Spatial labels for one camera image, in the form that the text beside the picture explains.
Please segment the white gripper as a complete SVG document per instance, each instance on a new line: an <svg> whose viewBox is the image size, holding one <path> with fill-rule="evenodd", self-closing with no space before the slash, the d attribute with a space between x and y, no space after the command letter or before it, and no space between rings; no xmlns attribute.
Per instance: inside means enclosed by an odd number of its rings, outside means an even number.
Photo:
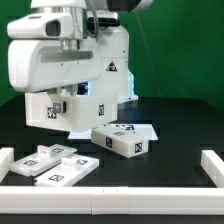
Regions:
<svg viewBox="0 0 224 224"><path fill-rule="evenodd" d="M79 50L62 51L59 40L14 40L8 49L8 69L10 84L16 91L50 89L53 111L65 113L61 87L66 86L66 94L75 97L78 83L99 78L99 46L87 39Z"/></svg>

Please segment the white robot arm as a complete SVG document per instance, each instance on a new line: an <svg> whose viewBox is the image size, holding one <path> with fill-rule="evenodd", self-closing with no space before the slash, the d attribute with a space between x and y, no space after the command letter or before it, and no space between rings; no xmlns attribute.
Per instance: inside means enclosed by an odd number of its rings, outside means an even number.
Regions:
<svg viewBox="0 0 224 224"><path fill-rule="evenodd" d="M7 25L9 80L24 93L87 83L92 96L111 90L125 102L132 92L129 34L120 12L135 13L153 0L31 0L33 12Z"/></svg>

